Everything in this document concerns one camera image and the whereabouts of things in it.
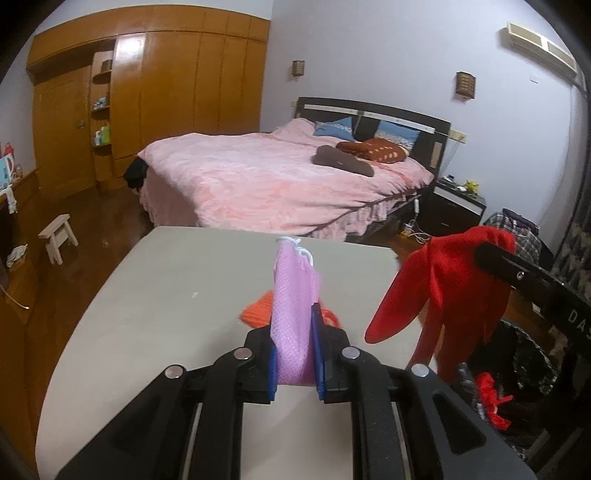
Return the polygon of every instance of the nightstand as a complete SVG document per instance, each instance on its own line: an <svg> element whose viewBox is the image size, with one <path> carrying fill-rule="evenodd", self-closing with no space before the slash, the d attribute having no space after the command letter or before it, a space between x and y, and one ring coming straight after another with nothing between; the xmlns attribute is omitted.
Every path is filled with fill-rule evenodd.
<svg viewBox="0 0 591 480"><path fill-rule="evenodd" d="M462 233L478 225L485 210L483 197L460 192L445 180L437 180L421 201L418 225L432 236Z"/></svg>

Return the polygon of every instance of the pink mesh bag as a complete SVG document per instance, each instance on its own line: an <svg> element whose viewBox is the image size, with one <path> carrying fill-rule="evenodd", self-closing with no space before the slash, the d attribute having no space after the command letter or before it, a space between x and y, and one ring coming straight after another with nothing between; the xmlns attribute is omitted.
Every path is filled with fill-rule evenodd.
<svg viewBox="0 0 591 480"><path fill-rule="evenodd" d="M298 247L299 242L299 238L280 237L275 259L271 339L277 347L278 382L282 385L314 385L311 307L318 301L320 277L312 266L312 256Z"/></svg>

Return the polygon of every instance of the red cloth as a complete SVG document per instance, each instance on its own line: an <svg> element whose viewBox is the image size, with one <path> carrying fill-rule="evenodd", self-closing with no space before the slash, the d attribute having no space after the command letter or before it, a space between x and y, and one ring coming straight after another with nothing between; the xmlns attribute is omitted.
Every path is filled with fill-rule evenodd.
<svg viewBox="0 0 591 480"><path fill-rule="evenodd" d="M480 400L486 413L491 420L491 423L498 430L506 430L511 425L511 421L501 417L497 411L498 406L513 400L513 395L507 395L506 397L499 398L499 394L495 390L495 380L489 372L483 372L476 377L476 385L478 386L478 393L480 394Z"/></svg>
<svg viewBox="0 0 591 480"><path fill-rule="evenodd" d="M465 233L435 237L410 254L369 324L365 341L378 343L400 332L428 300L427 318L409 364L431 361L445 326L437 372L445 382L453 382L457 365L481 340L490 339L511 292L508 283L476 266L474 250L483 242L515 252L515 238L509 232L476 226Z"/></svg>

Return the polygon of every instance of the metal screw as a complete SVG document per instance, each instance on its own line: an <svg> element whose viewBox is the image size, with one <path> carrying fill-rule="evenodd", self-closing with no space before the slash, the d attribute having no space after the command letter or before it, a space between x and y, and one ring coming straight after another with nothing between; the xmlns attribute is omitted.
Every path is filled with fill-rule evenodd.
<svg viewBox="0 0 591 480"><path fill-rule="evenodd" d="M414 364L410 371L417 377L426 377L429 374L429 367L423 364Z"/></svg>
<svg viewBox="0 0 591 480"><path fill-rule="evenodd" d="M359 355L361 355L359 349L355 348L354 346L346 346L345 348L343 348L343 351L341 353L345 358L348 358L349 360L355 360Z"/></svg>
<svg viewBox="0 0 591 480"><path fill-rule="evenodd" d="M178 378L180 376L182 376L183 374L183 367L181 367L180 365L170 365L170 367L168 367L165 371L164 371L164 375L166 375L167 378Z"/></svg>
<svg viewBox="0 0 591 480"><path fill-rule="evenodd" d="M252 357L252 350L245 346L241 346L234 350L234 358L237 360L248 360L250 357Z"/></svg>

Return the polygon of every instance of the air conditioner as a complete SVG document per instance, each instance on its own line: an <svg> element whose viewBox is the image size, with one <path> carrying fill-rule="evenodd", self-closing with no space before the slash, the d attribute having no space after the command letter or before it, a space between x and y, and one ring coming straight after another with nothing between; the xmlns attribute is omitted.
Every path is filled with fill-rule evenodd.
<svg viewBox="0 0 591 480"><path fill-rule="evenodd" d="M516 47L532 53L569 80L574 80L577 76L577 63L574 58L551 40L511 22L507 23L507 30L511 43Z"/></svg>

